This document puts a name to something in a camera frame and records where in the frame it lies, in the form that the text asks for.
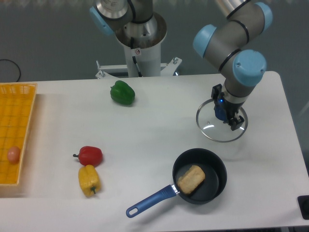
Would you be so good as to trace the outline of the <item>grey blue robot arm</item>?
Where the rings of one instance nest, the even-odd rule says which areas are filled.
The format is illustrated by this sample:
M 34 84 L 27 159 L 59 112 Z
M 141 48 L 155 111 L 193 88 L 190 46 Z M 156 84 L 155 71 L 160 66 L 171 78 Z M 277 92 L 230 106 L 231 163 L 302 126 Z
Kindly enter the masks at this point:
M 204 26 L 193 40 L 193 48 L 225 77 L 212 89 L 215 116 L 239 129 L 244 118 L 239 109 L 261 81 L 267 68 L 264 56 L 242 47 L 271 25 L 273 14 L 264 3 L 249 0 L 219 0 L 217 5 L 227 23 L 217 28 Z M 89 10 L 97 28 L 115 34 L 123 46 L 131 77 L 159 76 L 161 42 L 167 33 L 162 16 L 150 0 L 98 0 Z

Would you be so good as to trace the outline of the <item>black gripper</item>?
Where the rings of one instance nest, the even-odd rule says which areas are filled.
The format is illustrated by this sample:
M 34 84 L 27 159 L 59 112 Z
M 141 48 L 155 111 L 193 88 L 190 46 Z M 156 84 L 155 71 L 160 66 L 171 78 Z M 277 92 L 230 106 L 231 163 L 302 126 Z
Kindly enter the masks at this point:
M 225 85 L 212 87 L 211 98 L 214 102 L 214 111 L 217 118 L 224 118 L 224 123 L 230 125 L 232 131 L 238 130 L 244 123 L 239 116 L 239 110 L 245 102 L 245 97 L 232 95 Z

